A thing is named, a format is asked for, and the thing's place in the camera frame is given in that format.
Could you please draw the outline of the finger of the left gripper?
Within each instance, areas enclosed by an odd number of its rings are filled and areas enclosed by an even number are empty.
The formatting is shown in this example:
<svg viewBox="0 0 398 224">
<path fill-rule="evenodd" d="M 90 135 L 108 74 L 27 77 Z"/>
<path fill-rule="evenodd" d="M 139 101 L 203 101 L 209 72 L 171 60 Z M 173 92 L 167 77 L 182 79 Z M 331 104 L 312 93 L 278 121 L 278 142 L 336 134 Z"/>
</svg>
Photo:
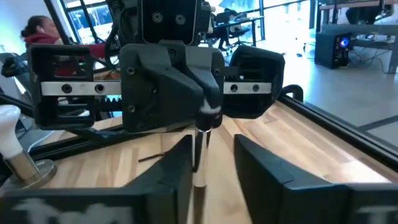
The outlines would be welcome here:
<svg viewBox="0 0 398 224">
<path fill-rule="evenodd" d="M 172 66 L 167 48 L 125 45 L 120 52 L 123 126 L 138 133 L 189 121 L 203 90 Z"/>
<path fill-rule="evenodd" d="M 211 129 L 221 111 L 223 92 L 212 73 L 213 55 L 216 63 L 223 57 L 215 49 L 184 49 L 174 58 L 174 66 L 203 90 L 203 100 L 196 115 L 198 129 Z"/>
</svg>

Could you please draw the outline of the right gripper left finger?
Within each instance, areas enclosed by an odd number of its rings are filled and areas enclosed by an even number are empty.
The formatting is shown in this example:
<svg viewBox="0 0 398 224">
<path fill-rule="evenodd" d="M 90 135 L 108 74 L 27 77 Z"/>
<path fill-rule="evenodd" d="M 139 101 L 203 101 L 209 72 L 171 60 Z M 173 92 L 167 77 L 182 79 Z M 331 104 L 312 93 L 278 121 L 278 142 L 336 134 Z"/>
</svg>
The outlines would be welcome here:
<svg viewBox="0 0 398 224">
<path fill-rule="evenodd" d="M 12 190 L 1 223 L 185 223 L 192 188 L 192 136 L 123 187 Z"/>
</svg>

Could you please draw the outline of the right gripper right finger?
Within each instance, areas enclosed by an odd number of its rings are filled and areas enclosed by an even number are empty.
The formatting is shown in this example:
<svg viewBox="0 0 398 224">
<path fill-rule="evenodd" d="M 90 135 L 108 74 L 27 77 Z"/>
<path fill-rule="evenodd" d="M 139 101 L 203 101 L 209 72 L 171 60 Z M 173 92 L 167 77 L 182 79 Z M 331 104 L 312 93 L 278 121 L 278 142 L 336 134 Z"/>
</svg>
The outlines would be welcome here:
<svg viewBox="0 0 398 224">
<path fill-rule="evenodd" d="M 397 184 L 331 183 L 241 134 L 234 158 L 253 223 L 397 223 Z"/>
</svg>

